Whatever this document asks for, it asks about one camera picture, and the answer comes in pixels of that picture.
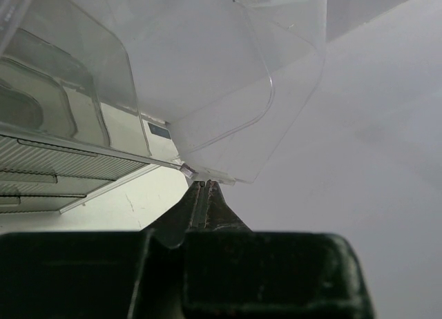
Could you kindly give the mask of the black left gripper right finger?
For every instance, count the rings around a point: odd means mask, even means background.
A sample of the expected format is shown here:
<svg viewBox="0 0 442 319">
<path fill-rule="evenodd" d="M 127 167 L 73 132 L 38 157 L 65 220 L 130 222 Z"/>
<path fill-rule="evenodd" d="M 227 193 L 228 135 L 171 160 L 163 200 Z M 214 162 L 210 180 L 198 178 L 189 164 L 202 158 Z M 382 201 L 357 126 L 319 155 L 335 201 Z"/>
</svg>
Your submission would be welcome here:
<svg viewBox="0 0 442 319">
<path fill-rule="evenodd" d="M 182 250 L 186 318 L 373 318 L 350 243 L 333 233 L 253 232 L 201 182 Z"/>
</svg>

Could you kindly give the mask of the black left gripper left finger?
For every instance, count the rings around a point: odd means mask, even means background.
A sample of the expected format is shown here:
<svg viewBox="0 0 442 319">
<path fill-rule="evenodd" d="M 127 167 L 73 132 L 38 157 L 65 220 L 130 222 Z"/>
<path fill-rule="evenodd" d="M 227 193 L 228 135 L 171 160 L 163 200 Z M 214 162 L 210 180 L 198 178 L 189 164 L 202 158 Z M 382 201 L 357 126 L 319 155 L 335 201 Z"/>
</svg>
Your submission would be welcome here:
<svg viewBox="0 0 442 319">
<path fill-rule="evenodd" d="M 1 236 L 2 318 L 132 318 L 156 261 L 174 261 L 203 194 L 182 199 L 140 231 Z"/>
</svg>

